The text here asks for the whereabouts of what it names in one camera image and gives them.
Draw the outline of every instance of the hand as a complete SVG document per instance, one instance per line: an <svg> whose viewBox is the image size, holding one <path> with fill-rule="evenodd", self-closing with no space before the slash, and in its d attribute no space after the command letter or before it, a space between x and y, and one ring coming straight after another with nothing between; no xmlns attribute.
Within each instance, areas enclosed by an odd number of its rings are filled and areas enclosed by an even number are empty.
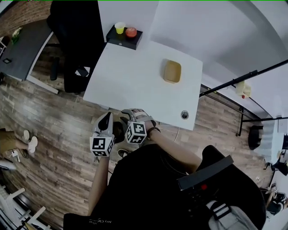
<svg viewBox="0 0 288 230"><path fill-rule="evenodd" d="M141 110L141 109L133 109L132 110L134 113L138 113L138 112L145 112L144 110ZM136 118L139 119L141 117L146 117L145 115L139 115L137 116ZM146 131L148 131L150 128L154 127L154 125L152 124L152 122L149 120L149 121L145 121L145 128L146 128Z"/></svg>

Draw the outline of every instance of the backpack strap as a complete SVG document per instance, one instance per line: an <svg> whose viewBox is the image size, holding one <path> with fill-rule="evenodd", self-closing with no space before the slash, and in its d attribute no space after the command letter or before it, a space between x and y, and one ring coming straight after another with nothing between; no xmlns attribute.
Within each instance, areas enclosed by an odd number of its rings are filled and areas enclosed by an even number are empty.
<svg viewBox="0 0 288 230"><path fill-rule="evenodd" d="M218 174L225 168L229 167L233 164L232 157L226 156L225 158L217 161L216 163L209 165L206 168L203 168L199 171L196 171L190 175L187 175L185 177L177 179L178 185L180 187L180 190L183 191L185 189L191 188L208 178L211 178L212 176Z"/></svg>
<svg viewBox="0 0 288 230"><path fill-rule="evenodd" d="M236 216L231 213L231 208L225 203L213 200L206 206L212 211L215 221L219 221L225 229L229 229L238 222Z"/></svg>

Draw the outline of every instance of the black strap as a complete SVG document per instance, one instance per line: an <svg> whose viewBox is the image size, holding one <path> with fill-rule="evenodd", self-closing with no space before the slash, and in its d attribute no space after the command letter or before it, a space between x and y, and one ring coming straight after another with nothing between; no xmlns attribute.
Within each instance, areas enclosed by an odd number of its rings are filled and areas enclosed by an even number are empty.
<svg viewBox="0 0 288 230"><path fill-rule="evenodd" d="M158 129L157 127L152 127L152 128L150 128L150 129L147 131L147 136L148 136L148 137L149 137L149 135L150 135L150 133L151 133L152 130L158 130L159 132L161 132L160 129Z"/></svg>
<svg viewBox="0 0 288 230"><path fill-rule="evenodd" d="M180 190L183 191L185 189L191 188L207 180L208 178L211 178L212 176L218 174L223 169L227 168L228 166L232 164L233 164L233 159L229 155L206 168L203 168L185 177L179 178L177 181L178 181Z"/></svg>

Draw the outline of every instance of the black tray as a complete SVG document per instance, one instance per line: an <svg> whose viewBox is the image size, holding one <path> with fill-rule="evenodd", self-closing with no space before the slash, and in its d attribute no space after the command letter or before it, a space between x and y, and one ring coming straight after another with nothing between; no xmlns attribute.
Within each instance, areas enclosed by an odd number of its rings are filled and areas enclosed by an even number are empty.
<svg viewBox="0 0 288 230"><path fill-rule="evenodd" d="M124 32L122 34L117 34L115 27L112 26L112 28L106 35L106 41L115 45L120 45L136 50L143 32L137 31L137 35L134 38L129 38L125 34L126 29L127 27L124 28Z"/></svg>

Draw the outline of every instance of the black pole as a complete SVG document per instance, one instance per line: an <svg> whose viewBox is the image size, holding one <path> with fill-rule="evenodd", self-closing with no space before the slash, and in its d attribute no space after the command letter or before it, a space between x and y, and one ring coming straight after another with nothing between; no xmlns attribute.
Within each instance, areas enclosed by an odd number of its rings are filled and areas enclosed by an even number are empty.
<svg viewBox="0 0 288 230"><path fill-rule="evenodd" d="M241 114L241 123L240 123L240 129L239 129L239 133L236 134L237 137L241 136L241 132L242 132L242 125L243 125L243 114L244 114L244 107L242 107L242 114Z"/></svg>
<svg viewBox="0 0 288 230"><path fill-rule="evenodd" d="M204 96L204 95L206 95L206 94L215 92L215 91L217 91L217 90L219 90L219 89L223 89L223 88L225 88L225 87L227 87L227 86L231 86L231 85L233 85L233 84L237 84L237 83L239 83L239 82L241 82L241 81L245 81L245 80L247 80L247 79L249 79L249 78L255 77L255 76L257 75L257 72L258 72L257 70L254 70L253 72L249 72L248 74L245 74L245 75L243 75L243 76L241 76L241 77L238 77L238 78L236 78L236 79L233 79L233 80L231 80L231 81L228 81L228 82L226 82L226 83L224 83L224 84L222 84L222 85L219 85L219 86L217 86L217 87L215 87L215 88L212 88L212 89L207 90L207 91L205 91L205 92L203 92L203 93L200 93L200 94L199 94L199 97L202 97L202 96Z"/></svg>
<svg viewBox="0 0 288 230"><path fill-rule="evenodd" d="M268 187L271 187L271 185L272 185L272 181L273 181L273 178L274 178L275 172L276 172L276 170L273 171L272 178L271 178L271 180L270 180L270 182L269 182Z"/></svg>
<svg viewBox="0 0 288 230"><path fill-rule="evenodd" d="M231 108L231 109L237 111L238 113L241 113L242 115L248 117L249 119L252 119L251 117L249 117L248 115L244 114L244 113L241 112L240 110L235 109L235 108L232 107L231 105L228 105L228 104L226 104L225 102L222 102L222 101L220 101L219 99L217 99L217 98L215 98L215 97L212 97L212 96L210 96L210 95L206 95L206 97L212 98L212 99L214 99L215 101L220 102L221 104L226 105L226 106L228 106L229 108Z"/></svg>
<svg viewBox="0 0 288 230"><path fill-rule="evenodd" d="M264 69L264 70L261 70L260 72L258 72L257 70L254 70L253 72L249 72L248 74L245 74L245 75L243 75L243 76L241 76L241 77L238 77L238 78L236 78L236 79L233 79L233 80L231 80L231 81L228 81L228 82L226 82L226 83L224 83L224 84L222 84L222 85L219 85L219 86L217 86L217 87L215 87L215 88L212 88L212 89L207 90L207 91L205 91L205 92L203 92L203 93L200 93L200 94L199 94L199 97L202 97L202 96L204 96L204 95L206 95L206 94L212 93L212 92L217 91L217 90L219 90L219 89L223 89L223 88L225 88L225 87L227 87L227 86L231 86L231 85L233 85L233 84L237 84L237 83L239 83L239 82L241 82L241 81L245 81L245 80L247 80L247 79L249 79L249 78L252 78L252 77L255 77L255 76L257 76L257 75L266 73L266 72L268 72L268 71L270 71L270 70L272 70L272 69L278 68L278 67L280 67L280 66L282 66L282 65L285 65L285 64L287 64L287 63L288 63L288 59L285 60L285 61L283 61L283 62L280 62L280 63L278 63L278 64L276 64L276 65L270 66L270 67L268 67L268 68L266 68L266 69Z"/></svg>
<svg viewBox="0 0 288 230"><path fill-rule="evenodd" d="M243 122L257 122L257 121L267 121L267 120L283 120L288 119L288 117L276 117L276 118L263 118L263 119L255 119L255 120L243 120Z"/></svg>

